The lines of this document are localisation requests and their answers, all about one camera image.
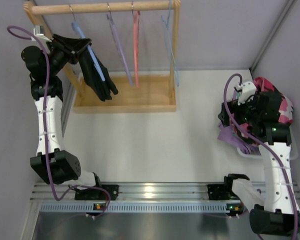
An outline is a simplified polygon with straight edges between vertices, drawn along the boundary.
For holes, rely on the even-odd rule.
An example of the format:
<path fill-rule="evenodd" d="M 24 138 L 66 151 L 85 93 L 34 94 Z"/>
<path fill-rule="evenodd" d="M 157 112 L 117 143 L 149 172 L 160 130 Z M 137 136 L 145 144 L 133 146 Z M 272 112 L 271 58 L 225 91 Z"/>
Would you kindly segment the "blue plastic hanger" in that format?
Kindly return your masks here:
<path fill-rule="evenodd" d="M 84 39 L 84 38 L 85 38 L 85 34 L 83 33 L 81 27 L 79 26 L 79 23 L 78 23 L 77 20 L 76 20 L 76 17 L 75 17 L 73 8 L 71 7 L 70 4 L 68 4 L 68 6 L 69 6 L 69 9 L 70 9 L 71 14 L 72 14 L 72 16 L 73 16 L 73 22 L 71 23 L 72 29 L 73 29 L 73 31 L 74 31 L 77 35 L 79 35 L 82 39 Z M 98 60 L 97 60 L 97 58 L 96 58 L 96 56 L 95 56 L 94 51 L 93 51 L 92 48 L 90 47 L 90 45 L 87 46 L 87 50 L 88 50 L 88 52 L 89 52 L 89 54 L 90 54 L 90 57 L 91 57 L 91 59 L 92 59 L 92 61 L 93 61 L 94 68 L 95 68 L 96 71 L 98 72 L 98 74 L 99 74 L 101 80 L 102 80 L 103 82 L 105 82 L 106 79 L 105 79 L 105 76 L 104 76 L 104 74 L 103 74 L 103 72 L 102 72 L 101 66 L 100 66 L 100 64 L 99 64 L 99 62 L 98 62 Z"/>

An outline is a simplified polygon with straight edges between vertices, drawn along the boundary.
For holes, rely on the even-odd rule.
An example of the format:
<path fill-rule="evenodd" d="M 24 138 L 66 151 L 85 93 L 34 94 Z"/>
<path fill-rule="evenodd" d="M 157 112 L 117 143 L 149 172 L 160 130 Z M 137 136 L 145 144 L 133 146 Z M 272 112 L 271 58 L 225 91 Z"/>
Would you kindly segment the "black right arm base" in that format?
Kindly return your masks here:
<path fill-rule="evenodd" d="M 229 200 L 230 194 L 224 184 L 208 184 L 207 185 L 208 198 L 212 201 Z"/>

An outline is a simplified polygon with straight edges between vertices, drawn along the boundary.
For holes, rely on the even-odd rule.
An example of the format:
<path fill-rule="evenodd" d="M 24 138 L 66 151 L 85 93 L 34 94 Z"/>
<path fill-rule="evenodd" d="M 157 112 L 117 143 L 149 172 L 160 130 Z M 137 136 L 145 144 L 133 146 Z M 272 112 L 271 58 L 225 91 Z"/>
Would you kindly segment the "black trousers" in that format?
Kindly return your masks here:
<path fill-rule="evenodd" d="M 100 65 L 101 72 L 105 78 L 105 81 L 102 81 L 102 78 L 94 66 L 93 59 L 86 50 L 79 59 L 79 65 L 84 77 L 84 82 L 94 91 L 97 97 L 105 102 L 106 100 L 111 100 L 111 93 L 117 95 L 119 93 L 115 83 L 110 78 L 108 69 L 100 62 L 98 58 L 97 62 Z"/>

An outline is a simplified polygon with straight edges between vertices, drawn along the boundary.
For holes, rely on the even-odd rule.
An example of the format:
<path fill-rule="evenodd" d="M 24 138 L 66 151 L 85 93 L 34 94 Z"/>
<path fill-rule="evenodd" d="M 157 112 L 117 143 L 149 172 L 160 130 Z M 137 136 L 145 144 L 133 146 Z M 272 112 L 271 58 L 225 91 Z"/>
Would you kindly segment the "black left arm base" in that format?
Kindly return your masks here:
<path fill-rule="evenodd" d="M 103 184 L 102 188 L 106 190 L 111 200 L 116 200 L 119 195 L 119 185 L 117 184 Z M 75 197 L 76 201 L 105 201 L 108 200 L 108 195 L 101 190 L 97 189 L 76 189 L 75 190 Z"/>

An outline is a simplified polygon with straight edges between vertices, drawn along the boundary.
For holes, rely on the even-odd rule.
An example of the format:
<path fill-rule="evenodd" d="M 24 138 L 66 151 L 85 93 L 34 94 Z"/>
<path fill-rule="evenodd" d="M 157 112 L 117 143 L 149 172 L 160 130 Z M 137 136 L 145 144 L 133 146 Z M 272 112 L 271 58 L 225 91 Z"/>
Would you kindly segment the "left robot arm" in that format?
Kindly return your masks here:
<path fill-rule="evenodd" d="M 38 147 L 30 166 L 46 184 L 97 187 L 98 176 L 81 169 L 78 158 L 66 151 L 63 143 L 61 111 L 62 81 L 57 74 L 67 64 L 76 64 L 87 54 L 88 38 L 76 39 L 53 35 L 49 51 L 31 45 L 21 52 L 30 72 L 31 95 L 38 116 Z"/>

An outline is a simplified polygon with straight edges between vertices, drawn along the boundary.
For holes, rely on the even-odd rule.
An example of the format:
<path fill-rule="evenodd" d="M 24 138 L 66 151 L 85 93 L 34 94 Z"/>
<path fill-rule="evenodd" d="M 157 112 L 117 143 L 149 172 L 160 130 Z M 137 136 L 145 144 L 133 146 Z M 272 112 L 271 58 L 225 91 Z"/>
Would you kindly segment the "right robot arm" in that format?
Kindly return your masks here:
<path fill-rule="evenodd" d="M 261 155 L 265 196 L 246 176 L 231 183 L 249 212 L 249 224 L 257 235 L 297 239 L 300 208 L 293 191 L 290 154 L 292 148 L 291 101 L 277 90 L 235 90 L 232 100 L 221 104 L 218 115 L 223 130 Z"/>

